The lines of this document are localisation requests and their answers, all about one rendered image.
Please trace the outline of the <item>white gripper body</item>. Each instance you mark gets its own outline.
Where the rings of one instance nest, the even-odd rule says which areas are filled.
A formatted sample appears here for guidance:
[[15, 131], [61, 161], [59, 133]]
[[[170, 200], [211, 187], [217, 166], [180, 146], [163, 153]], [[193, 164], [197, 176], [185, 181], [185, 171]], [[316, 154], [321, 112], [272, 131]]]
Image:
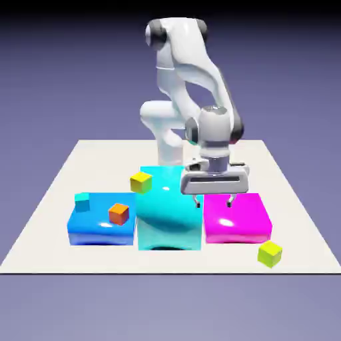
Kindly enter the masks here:
[[238, 194], [249, 189], [247, 165], [228, 165], [226, 171], [209, 173], [183, 170], [180, 191], [183, 194]]

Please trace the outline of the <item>small yellow cube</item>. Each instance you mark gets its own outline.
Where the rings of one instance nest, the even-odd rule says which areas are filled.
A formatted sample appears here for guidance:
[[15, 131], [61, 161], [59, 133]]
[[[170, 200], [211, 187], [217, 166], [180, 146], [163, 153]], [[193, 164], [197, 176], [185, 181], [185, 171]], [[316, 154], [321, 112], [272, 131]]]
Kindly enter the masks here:
[[130, 177], [131, 190], [144, 194], [152, 189], [152, 176], [145, 172], [138, 172]]

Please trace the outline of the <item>small lime cube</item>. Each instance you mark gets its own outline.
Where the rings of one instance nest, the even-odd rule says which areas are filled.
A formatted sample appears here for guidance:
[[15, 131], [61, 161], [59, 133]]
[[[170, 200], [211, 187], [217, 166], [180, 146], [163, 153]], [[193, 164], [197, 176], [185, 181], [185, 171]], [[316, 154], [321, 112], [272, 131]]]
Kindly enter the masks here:
[[267, 240], [258, 249], [257, 260], [269, 268], [279, 263], [282, 257], [282, 247]]

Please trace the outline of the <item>small orange cube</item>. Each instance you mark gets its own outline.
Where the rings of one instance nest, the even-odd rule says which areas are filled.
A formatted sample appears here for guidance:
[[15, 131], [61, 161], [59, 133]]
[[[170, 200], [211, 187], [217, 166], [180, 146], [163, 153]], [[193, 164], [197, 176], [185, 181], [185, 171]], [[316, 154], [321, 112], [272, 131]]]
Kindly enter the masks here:
[[129, 207], [117, 202], [108, 210], [108, 214], [112, 224], [122, 226], [129, 219]]

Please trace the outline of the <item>small cyan cube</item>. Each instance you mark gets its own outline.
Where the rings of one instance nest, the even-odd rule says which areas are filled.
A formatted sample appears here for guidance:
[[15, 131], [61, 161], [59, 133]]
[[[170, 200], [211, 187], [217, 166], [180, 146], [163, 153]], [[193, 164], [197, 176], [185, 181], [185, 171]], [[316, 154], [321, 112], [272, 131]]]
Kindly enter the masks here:
[[88, 192], [80, 192], [75, 194], [75, 211], [86, 212], [90, 210], [90, 194]]

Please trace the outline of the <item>large magenta box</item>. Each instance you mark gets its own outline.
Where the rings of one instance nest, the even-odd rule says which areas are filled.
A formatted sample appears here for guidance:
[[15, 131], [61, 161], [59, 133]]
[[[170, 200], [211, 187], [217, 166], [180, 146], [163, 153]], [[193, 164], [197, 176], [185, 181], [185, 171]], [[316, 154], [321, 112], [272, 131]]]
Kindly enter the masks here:
[[238, 194], [227, 206], [228, 194], [204, 195], [206, 242], [262, 243], [270, 239], [272, 223], [258, 193]]

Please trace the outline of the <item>large cyan box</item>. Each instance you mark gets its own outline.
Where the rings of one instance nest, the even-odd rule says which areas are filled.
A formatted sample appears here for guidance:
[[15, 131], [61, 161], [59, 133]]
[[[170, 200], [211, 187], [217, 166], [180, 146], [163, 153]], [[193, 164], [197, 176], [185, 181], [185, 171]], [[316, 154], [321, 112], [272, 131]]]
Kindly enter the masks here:
[[200, 250], [202, 207], [180, 191], [183, 166], [142, 166], [152, 189], [136, 195], [139, 250]]

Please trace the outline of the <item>large blue box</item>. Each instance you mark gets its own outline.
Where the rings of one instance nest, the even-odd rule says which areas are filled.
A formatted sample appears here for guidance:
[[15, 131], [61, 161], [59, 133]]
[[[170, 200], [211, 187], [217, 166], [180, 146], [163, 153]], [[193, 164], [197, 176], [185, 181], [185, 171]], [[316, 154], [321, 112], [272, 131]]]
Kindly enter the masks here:
[[[76, 212], [75, 207], [67, 223], [69, 243], [78, 245], [133, 244], [135, 234], [136, 204], [131, 192], [89, 192], [90, 210]], [[109, 221], [108, 210], [121, 203], [129, 207], [129, 219], [119, 226]]]

